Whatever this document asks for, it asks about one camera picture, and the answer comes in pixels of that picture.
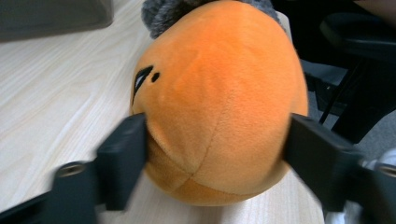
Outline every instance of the wooden table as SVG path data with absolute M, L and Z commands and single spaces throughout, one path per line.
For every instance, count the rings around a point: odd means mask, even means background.
M 106 29 L 0 44 L 0 212 L 50 189 L 52 172 L 90 161 L 128 115 L 133 70 L 150 44 L 142 1 L 114 1 Z M 104 223 L 323 223 L 317 201 L 288 173 L 226 207 L 180 203 L 142 175 L 128 211 Z

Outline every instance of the gray fluffy fabric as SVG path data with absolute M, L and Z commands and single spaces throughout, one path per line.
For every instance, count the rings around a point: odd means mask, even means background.
M 142 8 L 142 20 L 152 38 L 157 38 L 180 18 L 195 8 L 213 0 L 146 0 Z M 271 16 L 279 22 L 271 0 L 241 0 Z

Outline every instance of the floor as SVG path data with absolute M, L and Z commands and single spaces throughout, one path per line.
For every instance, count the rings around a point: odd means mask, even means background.
M 338 85 L 346 70 L 324 64 L 310 63 L 302 61 L 304 71 L 313 77 L 318 77 L 322 81 Z M 318 110 L 316 95 L 310 91 L 309 96 L 309 116 L 319 120 L 322 112 Z M 325 127 L 331 128 L 337 121 L 336 116 L 330 115 L 325 122 Z M 367 135 L 355 145 L 367 160 L 380 157 L 385 151 L 396 148 L 396 111 L 382 118 Z

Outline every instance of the office chair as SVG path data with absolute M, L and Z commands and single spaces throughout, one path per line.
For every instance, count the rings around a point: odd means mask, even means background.
M 351 101 L 332 127 L 332 131 L 356 144 L 396 109 L 396 30 L 376 16 L 348 12 L 327 16 L 320 31 L 336 49 L 360 58 L 335 89 L 319 120 L 323 123 L 337 99 L 359 81 Z

